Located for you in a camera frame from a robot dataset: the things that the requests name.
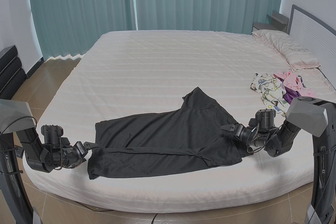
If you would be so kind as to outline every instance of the white headboard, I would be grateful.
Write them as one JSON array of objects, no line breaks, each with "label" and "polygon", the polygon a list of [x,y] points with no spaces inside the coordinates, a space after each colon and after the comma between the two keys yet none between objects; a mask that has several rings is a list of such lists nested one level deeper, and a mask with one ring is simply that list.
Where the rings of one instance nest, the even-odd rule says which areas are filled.
[{"label": "white headboard", "polygon": [[336,88],[336,30],[293,5],[287,33],[318,58],[321,72]]}]

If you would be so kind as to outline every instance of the cartoon print shirt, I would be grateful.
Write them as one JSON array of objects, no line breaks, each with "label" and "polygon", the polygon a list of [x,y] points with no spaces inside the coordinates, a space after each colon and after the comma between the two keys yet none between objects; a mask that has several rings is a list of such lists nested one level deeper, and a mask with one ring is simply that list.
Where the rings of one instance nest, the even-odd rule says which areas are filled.
[{"label": "cartoon print shirt", "polygon": [[259,93],[266,108],[286,116],[289,104],[282,98],[286,90],[280,79],[267,73],[256,73],[250,88]]}]

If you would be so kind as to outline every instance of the white bed sheet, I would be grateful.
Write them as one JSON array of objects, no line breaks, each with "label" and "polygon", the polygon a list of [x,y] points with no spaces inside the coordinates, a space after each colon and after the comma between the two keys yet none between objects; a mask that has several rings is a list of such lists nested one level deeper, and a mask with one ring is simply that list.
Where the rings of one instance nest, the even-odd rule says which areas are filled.
[{"label": "white bed sheet", "polygon": [[[249,88],[254,73],[289,68],[275,50],[250,35],[110,32],[100,37],[63,82],[37,130],[57,124],[72,144],[94,142],[96,122],[176,110],[182,96],[197,86],[247,125],[264,108]],[[296,73],[319,98],[336,101],[336,92],[317,69]],[[277,115],[275,124],[283,120]],[[89,180],[87,162],[49,174],[30,169],[25,160],[24,167],[41,190],[86,204],[128,212],[191,212],[265,201],[313,181],[313,146],[312,136],[301,130],[292,150],[277,158],[261,151],[229,167],[147,178]]]}]

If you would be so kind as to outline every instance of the nightstand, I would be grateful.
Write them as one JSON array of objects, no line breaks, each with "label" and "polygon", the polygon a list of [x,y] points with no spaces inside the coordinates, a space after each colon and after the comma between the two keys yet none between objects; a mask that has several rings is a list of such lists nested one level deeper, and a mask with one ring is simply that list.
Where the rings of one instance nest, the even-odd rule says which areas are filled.
[{"label": "nightstand", "polygon": [[252,32],[261,29],[277,30],[285,33],[287,32],[289,19],[286,16],[273,10],[272,15],[267,14],[267,17],[271,19],[271,24],[254,22]]}]

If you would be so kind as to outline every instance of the tiled floor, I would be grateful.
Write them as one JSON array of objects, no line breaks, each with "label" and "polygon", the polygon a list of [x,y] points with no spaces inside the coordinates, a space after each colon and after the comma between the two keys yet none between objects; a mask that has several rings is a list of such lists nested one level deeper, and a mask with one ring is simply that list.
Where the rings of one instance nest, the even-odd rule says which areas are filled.
[{"label": "tiled floor", "polygon": [[[80,59],[58,59],[45,62],[30,79],[24,82],[13,97],[13,100],[28,102],[33,116],[39,120],[57,89],[77,65],[79,60]],[[14,139],[15,144],[20,145],[16,135]],[[23,170],[22,160],[18,159],[18,162],[20,169]],[[127,213],[119,211],[104,213],[93,212],[74,201],[38,190],[25,173],[22,174],[22,179],[29,199],[32,205],[37,209],[44,224],[151,224],[152,219],[155,216],[153,213]],[[289,224],[296,222],[300,224],[305,220],[307,204],[311,199],[311,195],[312,183],[304,185],[275,199],[260,202],[258,204],[191,213],[158,214],[153,223]],[[1,191],[0,216],[1,223],[15,223]]]}]

